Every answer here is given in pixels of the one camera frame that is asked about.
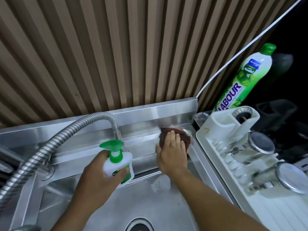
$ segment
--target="sink drain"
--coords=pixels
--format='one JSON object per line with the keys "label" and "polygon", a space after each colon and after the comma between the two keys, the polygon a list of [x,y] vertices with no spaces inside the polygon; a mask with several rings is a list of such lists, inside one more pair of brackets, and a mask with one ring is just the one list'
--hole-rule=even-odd
{"label": "sink drain", "polygon": [[147,219],[138,217],[129,222],[125,231],[154,231],[154,229]]}

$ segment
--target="white cable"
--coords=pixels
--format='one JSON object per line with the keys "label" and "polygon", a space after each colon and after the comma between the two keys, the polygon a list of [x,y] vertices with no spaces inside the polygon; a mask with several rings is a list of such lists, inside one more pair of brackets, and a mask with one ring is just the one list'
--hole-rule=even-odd
{"label": "white cable", "polygon": [[201,90],[197,94],[197,98],[202,93],[202,91],[206,88],[206,86],[227,66],[232,62],[238,55],[245,51],[249,46],[251,46],[257,39],[263,36],[268,30],[270,30],[276,23],[278,23],[287,13],[289,13],[301,0],[297,0],[286,12],[284,12],[278,19],[276,19],[271,25],[269,25],[263,32],[261,32],[256,38],[254,38],[248,45],[246,45],[241,51],[234,55],[223,67],[221,67],[210,79],[206,82],[206,84],[201,88]]}

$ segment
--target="dish soap bottle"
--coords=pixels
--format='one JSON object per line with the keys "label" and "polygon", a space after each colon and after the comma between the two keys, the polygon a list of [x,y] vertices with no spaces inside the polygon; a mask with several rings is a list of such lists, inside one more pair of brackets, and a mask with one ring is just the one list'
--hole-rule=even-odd
{"label": "dish soap bottle", "polygon": [[235,78],[216,103],[213,112],[240,106],[256,83],[270,70],[271,55],[275,49],[275,45],[266,43],[260,52],[251,54],[244,60]]}
{"label": "dish soap bottle", "polygon": [[105,143],[101,143],[99,147],[110,150],[110,155],[106,159],[103,171],[108,177],[113,177],[123,168],[130,168],[130,172],[126,175],[121,184],[117,188],[125,186],[134,178],[134,171],[132,167],[133,155],[128,152],[122,152],[123,142],[121,140],[110,140]]}

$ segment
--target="green bottle cap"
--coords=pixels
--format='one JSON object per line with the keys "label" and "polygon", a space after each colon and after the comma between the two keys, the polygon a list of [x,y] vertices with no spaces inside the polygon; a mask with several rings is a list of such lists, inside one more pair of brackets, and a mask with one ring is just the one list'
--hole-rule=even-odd
{"label": "green bottle cap", "polygon": [[124,143],[121,140],[110,140],[104,143],[101,143],[99,147],[110,150],[110,161],[112,163],[119,163],[123,159],[122,147]]}
{"label": "green bottle cap", "polygon": [[276,45],[273,45],[271,43],[266,43],[263,45],[262,49],[260,50],[260,53],[263,55],[270,56],[273,54],[276,48],[277,48]]}

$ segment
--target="flexible metal faucet hose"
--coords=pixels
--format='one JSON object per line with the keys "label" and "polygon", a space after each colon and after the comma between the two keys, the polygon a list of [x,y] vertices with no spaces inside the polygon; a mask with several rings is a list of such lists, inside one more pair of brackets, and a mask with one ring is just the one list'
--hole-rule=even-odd
{"label": "flexible metal faucet hose", "polygon": [[45,160],[50,158],[52,153],[59,146],[65,143],[71,136],[76,134],[82,128],[98,120],[108,120],[115,136],[120,136],[118,124],[114,116],[107,112],[92,113],[74,121],[49,139],[44,146],[21,165],[11,178],[6,181],[6,184],[0,189],[0,211],[12,197],[18,194],[27,180],[43,165]]}

